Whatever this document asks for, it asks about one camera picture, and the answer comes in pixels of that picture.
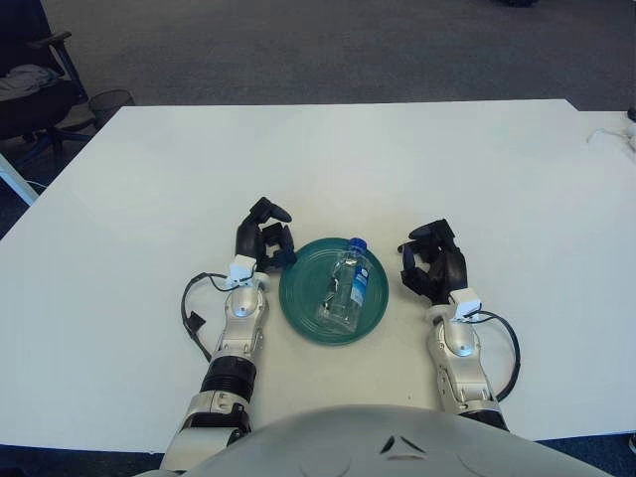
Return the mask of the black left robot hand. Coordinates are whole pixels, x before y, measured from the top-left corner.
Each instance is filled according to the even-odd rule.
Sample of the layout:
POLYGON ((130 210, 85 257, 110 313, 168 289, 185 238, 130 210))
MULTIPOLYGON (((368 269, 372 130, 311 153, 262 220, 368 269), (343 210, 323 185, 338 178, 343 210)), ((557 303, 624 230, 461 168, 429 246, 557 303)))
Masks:
POLYGON ((288 225, 291 222, 284 209, 261 197, 238 226, 236 254, 254 258, 257 272, 292 266, 297 257, 288 225))

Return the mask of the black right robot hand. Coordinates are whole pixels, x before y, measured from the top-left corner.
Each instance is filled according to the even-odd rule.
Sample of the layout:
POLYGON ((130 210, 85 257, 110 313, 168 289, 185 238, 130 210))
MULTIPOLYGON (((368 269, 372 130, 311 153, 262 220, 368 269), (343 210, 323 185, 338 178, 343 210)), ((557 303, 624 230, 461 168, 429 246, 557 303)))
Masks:
POLYGON ((412 231, 397 251, 403 285, 433 305, 447 304, 452 291, 468 287, 466 260, 446 219, 412 231))

